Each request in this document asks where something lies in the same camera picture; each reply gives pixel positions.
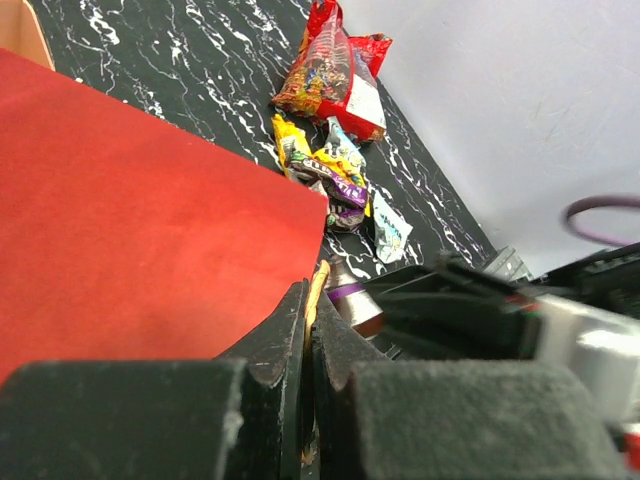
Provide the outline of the brown purple M&M's packet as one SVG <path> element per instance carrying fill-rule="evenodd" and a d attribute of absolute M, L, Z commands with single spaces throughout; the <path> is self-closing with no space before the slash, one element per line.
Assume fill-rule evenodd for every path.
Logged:
<path fill-rule="evenodd" d="M 326 284 L 329 300 L 352 329 L 366 339 L 374 338 L 384 325 L 382 309 L 341 257 L 333 256 L 329 260 L 329 266 Z"/>

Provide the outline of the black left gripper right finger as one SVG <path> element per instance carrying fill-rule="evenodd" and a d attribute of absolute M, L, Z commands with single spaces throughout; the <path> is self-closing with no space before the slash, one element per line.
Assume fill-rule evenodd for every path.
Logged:
<path fill-rule="evenodd" d="M 393 361 L 318 302 L 324 479 L 621 479 L 590 394 L 537 362 Z"/>

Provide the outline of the silver Himalaya snack packet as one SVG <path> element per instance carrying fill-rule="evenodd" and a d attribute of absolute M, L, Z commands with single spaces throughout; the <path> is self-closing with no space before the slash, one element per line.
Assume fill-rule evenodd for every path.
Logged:
<path fill-rule="evenodd" d="M 324 145 L 325 152 L 333 159 L 345 159 L 350 163 L 361 164 L 365 162 L 359 148 L 344 132 L 338 119 L 331 116 L 327 120 L 328 135 Z"/>

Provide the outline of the large red candy bag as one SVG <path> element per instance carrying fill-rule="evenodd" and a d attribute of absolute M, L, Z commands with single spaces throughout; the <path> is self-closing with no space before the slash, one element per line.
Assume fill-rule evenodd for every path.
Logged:
<path fill-rule="evenodd" d="M 316 124 L 334 117 L 359 142 L 379 141 L 386 119 L 377 80 L 391 45 L 381 33 L 348 35 L 339 3 L 314 1 L 298 55 L 272 103 Z"/>

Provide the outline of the yellow M&M's packet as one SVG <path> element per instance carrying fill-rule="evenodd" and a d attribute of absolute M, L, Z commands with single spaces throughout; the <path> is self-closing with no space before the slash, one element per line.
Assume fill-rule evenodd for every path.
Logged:
<path fill-rule="evenodd" d="M 286 178 L 298 182 L 296 173 L 291 168 L 294 161 L 302 161 L 312 157 L 312 151 L 304 130 L 293 122 L 276 113 L 272 119 L 274 139 L 278 152 L 278 163 Z"/>
<path fill-rule="evenodd" d="M 313 158 L 331 171 L 330 180 L 341 197 L 361 206 L 367 202 L 367 187 L 361 173 L 361 154 L 347 147 L 329 143 L 317 150 Z"/>

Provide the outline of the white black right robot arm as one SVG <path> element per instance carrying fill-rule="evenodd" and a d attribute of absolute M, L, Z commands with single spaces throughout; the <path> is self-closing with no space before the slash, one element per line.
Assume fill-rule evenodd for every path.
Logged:
<path fill-rule="evenodd" d="M 552 294 L 639 320 L 639 247 L 601 251 L 529 280 L 501 279 L 441 253 L 365 283 L 382 309 L 376 346 L 394 360 L 531 360 L 542 336 L 536 296 Z"/>

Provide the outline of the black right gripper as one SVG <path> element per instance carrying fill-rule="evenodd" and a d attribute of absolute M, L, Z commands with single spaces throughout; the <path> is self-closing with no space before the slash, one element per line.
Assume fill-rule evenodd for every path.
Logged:
<path fill-rule="evenodd" d="M 373 344 L 392 360 L 533 360 L 535 297 L 464 266 L 414 265 L 367 282 L 384 322 Z"/>

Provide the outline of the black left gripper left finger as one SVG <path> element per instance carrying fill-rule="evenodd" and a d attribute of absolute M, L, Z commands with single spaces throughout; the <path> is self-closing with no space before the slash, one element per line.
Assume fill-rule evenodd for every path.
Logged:
<path fill-rule="evenodd" d="M 5 479 L 296 479 L 307 281 L 207 360 L 38 362 L 1 388 Z"/>

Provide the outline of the red brown paper bag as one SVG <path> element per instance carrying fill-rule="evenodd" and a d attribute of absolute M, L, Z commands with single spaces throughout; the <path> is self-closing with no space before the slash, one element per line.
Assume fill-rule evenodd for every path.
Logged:
<path fill-rule="evenodd" d="M 326 199 L 1 54 L 1 373 L 204 359 L 308 277 Z"/>

